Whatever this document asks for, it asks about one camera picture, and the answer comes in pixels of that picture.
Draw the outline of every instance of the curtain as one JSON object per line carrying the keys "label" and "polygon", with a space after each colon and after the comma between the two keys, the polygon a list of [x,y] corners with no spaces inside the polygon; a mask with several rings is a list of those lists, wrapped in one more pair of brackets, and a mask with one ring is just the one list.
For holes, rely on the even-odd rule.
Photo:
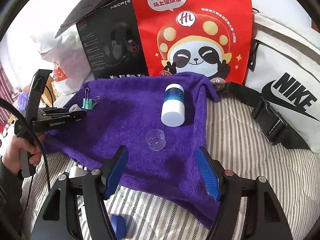
{"label": "curtain", "polygon": [[[13,100],[11,98],[11,92],[12,86],[7,78],[7,76],[4,73],[4,70],[1,65],[0,61],[0,97],[4,100],[8,101],[9,103],[13,104]],[[0,107],[0,126],[7,123],[7,121],[10,118],[10,113],[5,110],[4,108]]]}

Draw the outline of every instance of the red paper bag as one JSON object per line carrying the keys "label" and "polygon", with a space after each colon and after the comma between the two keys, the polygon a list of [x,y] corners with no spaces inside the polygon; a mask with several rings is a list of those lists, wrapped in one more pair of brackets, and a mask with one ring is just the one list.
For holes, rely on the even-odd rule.
{"label": "red paper bag", "polygon": [[132,1],[150,76],[167,75],[166,67],[171,73],[204,74],[220,84],[243,82],[251,0]]}

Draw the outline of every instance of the person's arm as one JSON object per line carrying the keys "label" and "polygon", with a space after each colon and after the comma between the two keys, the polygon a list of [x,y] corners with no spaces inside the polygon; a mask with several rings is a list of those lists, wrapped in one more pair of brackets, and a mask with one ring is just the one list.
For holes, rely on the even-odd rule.
{"label": "person's arm", "polygon": [[37,166],[40,162],[41,151],[38,146],[33,146],[23,138],[8,135],[0,147],[0,207],[10,224],[18,234],[21,234],[22,206],[20,198],[22,195],[23,178],[19,173],[21,169],[19,151],[23,148],[33,154],[29,162]]}

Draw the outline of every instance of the clear plastic cup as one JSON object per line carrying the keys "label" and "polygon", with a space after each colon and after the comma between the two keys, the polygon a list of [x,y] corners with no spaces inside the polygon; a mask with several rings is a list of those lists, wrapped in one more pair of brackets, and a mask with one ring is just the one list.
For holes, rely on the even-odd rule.
{"label": "clear plastic cup", "polygon": [[160,151],[165,147],[164,133],[159,129],[152,129],[146,134],[146,142],[153,151]]}

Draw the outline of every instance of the white bottle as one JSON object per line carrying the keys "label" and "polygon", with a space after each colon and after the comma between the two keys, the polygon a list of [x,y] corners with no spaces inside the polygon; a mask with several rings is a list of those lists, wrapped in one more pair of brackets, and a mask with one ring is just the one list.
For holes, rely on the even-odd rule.
{"label": "white bottle", "polygon": [[184,90],[179,84],[170,84],[165,89],[161,121],[164,125],[178,127],[184,123]]}

